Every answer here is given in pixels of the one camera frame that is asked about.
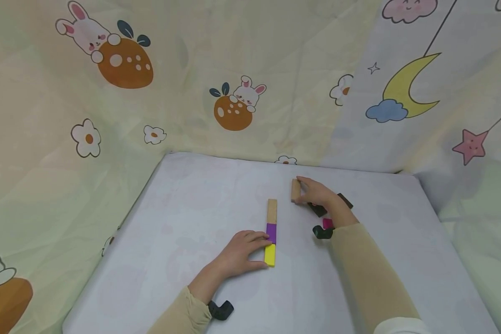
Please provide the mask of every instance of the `table surface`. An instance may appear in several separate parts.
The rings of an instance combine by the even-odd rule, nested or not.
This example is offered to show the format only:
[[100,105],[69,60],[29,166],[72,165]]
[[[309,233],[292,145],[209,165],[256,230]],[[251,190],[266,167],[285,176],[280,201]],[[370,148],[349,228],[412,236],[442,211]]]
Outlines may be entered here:
[[276,266],[225,282],[214,300],[235,310],[207,333],[365,333],[341,264],[311,231],[321,218],[290,201],[296,175],[353,204],[434,334],[498,333],[415,177],[186,153],[163,158],[64,333],[144,334],[234,233],[264,231],[269,198],[278,200]]

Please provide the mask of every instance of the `child's hand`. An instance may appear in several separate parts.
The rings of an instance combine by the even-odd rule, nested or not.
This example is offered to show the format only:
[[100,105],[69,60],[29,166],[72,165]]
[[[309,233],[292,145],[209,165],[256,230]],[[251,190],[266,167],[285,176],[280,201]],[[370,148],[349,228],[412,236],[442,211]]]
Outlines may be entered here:
[[264,261],[249,261],[248,259],[251,253],[272,243],[266,238],[269,238],[269,235],[265,232],[237,232],[219,256],[212,261],[212,264],[224,278],[266,269],[268,265]]
[[297,204],[312,203],[327,207],[338,197],[332,190],[315,180],[302,176],[297,176],[297,180],[304,185],[305,190],[304,195],[295,200]]

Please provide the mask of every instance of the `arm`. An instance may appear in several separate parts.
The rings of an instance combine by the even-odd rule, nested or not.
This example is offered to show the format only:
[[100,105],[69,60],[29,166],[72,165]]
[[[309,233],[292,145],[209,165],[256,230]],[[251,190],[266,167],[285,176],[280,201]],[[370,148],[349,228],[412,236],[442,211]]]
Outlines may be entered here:
[[271,244],[265,232],[236,233],[218,257],[205,266],[185,287],[171,306],[156,320],[148,334],[201,334],[212,315],[209,303],[225,279],[248,271],[267,269],[263,261],[249,261],[249,255]]
[[419,319],[398,275],[345,202],[323,184],[306,177],[297,178],[307,192],[296,203],[310,201],[323,205],[332,218],[335,227],[332,247],[343,263],[369,333],[374,333],[388,319]]

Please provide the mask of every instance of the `bunny ears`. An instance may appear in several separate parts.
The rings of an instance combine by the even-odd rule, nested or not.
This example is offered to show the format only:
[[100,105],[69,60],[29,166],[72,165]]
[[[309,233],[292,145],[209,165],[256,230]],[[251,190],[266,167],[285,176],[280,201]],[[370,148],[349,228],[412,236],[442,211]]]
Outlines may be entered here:
[[[72,16],[76,19],[74,22],[89,18],[89,15],[85,11],[84,7],[76,1],[69,1],[68,6]],[[74,23],[69,20],[58,19],[56,21],[56,30],[60,35],[72,37],[72,35],[74,35]]]
[[[244,75],[243,77],[241,77],[241,86],[245,87],[245,88],[248,88],[248,87],[252,88],[252,80],[251,80],[251,78],[247,77],[246,75]],[[267,87],[264,84],[261,84],[261,85],[258,85],[257,87],[255,87],[254,91],[258,95],[262,95],[263,92],[265,92],[265,89],[267,89]]]

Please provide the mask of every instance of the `white flower illustration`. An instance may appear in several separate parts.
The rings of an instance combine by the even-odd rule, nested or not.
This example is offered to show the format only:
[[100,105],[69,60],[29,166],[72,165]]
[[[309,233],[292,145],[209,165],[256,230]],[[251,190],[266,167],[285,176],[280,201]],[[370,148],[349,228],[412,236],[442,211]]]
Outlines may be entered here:
[[296,165],[297,159],[296,158],[289,158],[286,155],[281,155],[281,157],[278,157],[278,160],[275,161],[275,163],[286,164],[286,165]]
[[146,144],[151,143],[153,145],[156,145],[161,143],[167,137],[165,131],[163,131],[163,129],[160,128],[153,128],[147,125],[145,126],[145,129],[143,129],[143,131],[145,133]]
[[345,97],[349,94],[352,83],[353,76],[346,74],[338,80],[338,85],[331,89],[329,96],[336,100],[336,105],[343,105],[343,99],[345,99]]
[[71,130],[72,139],[76,142],[76,152],[82,158],[89,155],[98,157],[100,154],[100,133],[93,122],[86,118],[83,124],[76,124]]

